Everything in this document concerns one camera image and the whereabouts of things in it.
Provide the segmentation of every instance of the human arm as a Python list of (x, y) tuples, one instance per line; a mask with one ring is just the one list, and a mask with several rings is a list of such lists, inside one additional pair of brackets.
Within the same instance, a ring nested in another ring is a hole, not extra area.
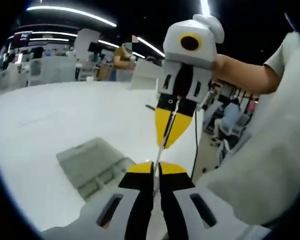
[(121, 61), (121, 57), (120, 56), (114, 56), (113, 63), (114, 63), (115, 66), (123, 67), (123, 68), (127, 68), (127, 69), (131, 65), (129, 61)]
[(252, 94), (270, 94), (279, 86), (284, 71), (283, 44), (262, 66), (218, 54), (214, 78), (236, 85)]

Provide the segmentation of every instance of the white table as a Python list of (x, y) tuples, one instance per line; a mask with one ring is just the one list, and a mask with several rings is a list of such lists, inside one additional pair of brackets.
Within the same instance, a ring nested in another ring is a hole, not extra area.
[[(154, 90), (128, 90), (129, 83), (68, 82), (32, 86), (0, 95), (0, 171), (20, 209), (43, 231), (66, 226), (85, 204), (56, 154), (96, 137), (134, 162), (158, 154)], [(203, 114), (197, 114), (198, 136)], [(195, 123), (165, 150), (162, 160), (192, 172)]]

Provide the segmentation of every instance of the person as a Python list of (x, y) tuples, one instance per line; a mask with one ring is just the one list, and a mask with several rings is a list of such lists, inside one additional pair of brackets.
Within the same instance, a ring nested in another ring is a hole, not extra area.
[(247, 224), (280, 219), (300, 193), (300, 34), (288, 33), (263, 65), (218, 54), (213, 74), (252, 94), (275, 93), (248, 142), (198, 185), (228, 202)]
[(7, 70), (9, 64), (14, 63), (15, 57), (16, 57), (15, 53), (8, 53), (6, 60), (2, 64), (2, 70)]
[(44, 51), (44, 56), (46, 57), (50, 57), (52, 54), (51, 54), (51, 50), (50, 49), (47, 49)]
[(31, 59), (41, 59), (45, 55), (45, 50), (42, 46), (34, 47), (31, 49)]
[(248, 105), (248, 108), (247, 108), (247, 115), (248, 116), (251, 116), (254, 112), (255, 112), (255, 110), (256, 110), (256, 105), (257, 105), (257, 103), (256, 103), (256, 98), (255, 97), (252, 97), (251, 98), (251, 101), (250, 101), (250, 103), (249, 103), (249, 105)]
[(210, 105), (212, 105), (215, 101), (215, 98), (219, 96), (220, 92), (221, 92), (221, 88), (217, 85), (215, 85), (212, 80), (209, 81), (208, 83), (208, 90), (209, 90), (209, 93), (208, 93), (208, 96), (207, 96), (207, 99), (204, 103), (204, 105), (202, 106), (202, 109), (203, 110), (207, 110), (208, 107)]
[(114, 51), (113, 68), (116, 71), (116, 80), (129, 82), (132, 79), (136, 63), (133, 61), (133, 40), (128, 38)]
[(217, 118), (214, 121), (214, 131), (212, 135), (212, 141), (220, 141), (220, 130), (231, 130), (239, 118), (242, 116), (240, 109), (240, 102), (238, 98), (234, 98), (230, 103), (224, 108), (223, 118)]
[(70, 58), (77, 58), (74, 46), (70, 46), (69, 50), (65, 54)]

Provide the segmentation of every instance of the chair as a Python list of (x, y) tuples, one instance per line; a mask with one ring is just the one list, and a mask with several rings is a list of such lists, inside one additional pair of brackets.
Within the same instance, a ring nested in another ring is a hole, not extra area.
[(240, 138), (242, 133), (246, 129), (249, 119), (250, 117), (248, 115), (242, 114), (239, 120), (233, 126), (233, 128), (228, 129), (225, 126), (220, 125), (220, 130), (226, 136), (237, 136)]
[(157, 86), (157, 79), (163, 78), (163, 70), (160, 66), (138, 59), (129, 88), (131, 90), (154, 90)]
[[(245, 137), (242, 137), (244, 131), (247, 128), (249, 119), (250, 119), (249, 116), (243, 114), (236, 122), (234, 127), (231, 129), (226, 129), (224, 126), (220, 125), (219, 135), (220, 135), (221, 142), (217, 150), (217, 157), (219, 159), (219, 164), (222, 164), (222, 162), (225, 160), (226, 157), (227, 159), (229, 159), (228, 157), (232, 157), (233, 155), (235, 155), (235, 153), (238, 152), (243, 147), (243, 145), (250, 139), (251, 137), (250, 134), (246, 134)], [(238, 140), (235, 139), (234, 144), (233, 141), (232, 143), (230, 143), (231, 142), (231, 139), (229, 139), (230, 137), (232, 138), (236, 137)]]

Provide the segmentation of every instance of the fluorescent light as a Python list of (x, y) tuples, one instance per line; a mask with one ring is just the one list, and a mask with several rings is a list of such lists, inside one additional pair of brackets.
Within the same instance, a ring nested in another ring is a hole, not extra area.
[(30, 41), (62, 41), (62, 42), (69, 42), (69, 39), (63, 39), (63, 38), (31, 38)]
[(14, 35), (16, 35), (16, 34), (27, 34), (27, 33), (32, 33), (32, 31), (18, 31)]
[(201, 3), (201, 14), (203, 16), (210, 16), (208, 0), (200, 0), (200, 3)]
[(32, 11), (32, 10), (59, 10), (59, 11), (65, 11), (65, 12), (71, 12), (71, 13), (75, 13), (75, 14), (80, 14), (98, 21), (101, 21), (105, 24), (108, 24), (112, 27), (116, 27), (117, 25), (111, 21), (108, 21), (102, 17), (84, 12), (84, 11), (80, 11), (80, 10), (76, 10), (76, 9), (72, 9), (72, 8), (68, 8), (68, 7), (61, 7), (61, 6), (31, 6), (28, 7), (26, 9), (27, 11)]
[(7, 53), (9, 53), (10, 49), (11, 49), (11, 42), (10, 42), (10, 44), (9, 44), (9, 46), (8, 46)]
[(65, 35), (70, 37), (78, 37), (77, 34), (58, 32), (58, 31), (33, 31), (32, 34), (58, 34), (58, 35)]
[[(101, 43), (101, 44), (105, 44), (105, 45), (114, 47), (114, 48), (118, 48), (118, 47), (119, 47), (118, 45), (115, 45), (115, 44), (113, 44), (113, 43), (111, 43), (111, 42), (107, 42), (107, 41), (103, 41), (103, 40), (98, 40), (98, 42)], [(139, 53), (137, 53), (137, 52), (134, 52), (134, 51), (132, 52), (132, 54), (134, 54), (134, 55), (136, 55), (136, 56), (138, 56), (138, 57), (140, 57), (140, 58), (143, 58), (143, 59), (146, 58), (145, 56), (143, 56), (143, 55), (141, 55), (141, 54), (139, 54)]]
[(18, 54), (18, 60), (14, 64), (21, 64), (23, 54)]
[(136, 56), (138, 56), (138, 57), (140, 57), (140, 58), (143, 58), (143, 59), (145, 59), (146, 57), (145, 56), (142, 56), (141, 54), (139, 54), (139, 53), (136, 53), (136, 52), (132, 52), (132, 54), (134, 54), (134, 55), (136, 55)]
[(107, 42), (107, 41), (103, 41), (103, 40), (98, 40), (98, 42), (101, 43), (101, 44), (105, 44), (105, 45), (114, 47), (114, 48), (118, 48), (119, 47), (118, 45), (115, 45), (113, 43), (110, 43), (110, 42)]
[(159, 49), (155, 48), (154, 46), (152, 46), (150, 43), (148, 43), (147, 41), (143, 40), (141, 37), (137, 37), (138, 40), (143, 43), (144, 45), (148, 46), (149, 48), (151, 48), (152, 50), (154, 50), (155, 52), (157, 52), (159, 55), (161, 55), (162, 57), (165, 57), (166, 55), (161, 52)]

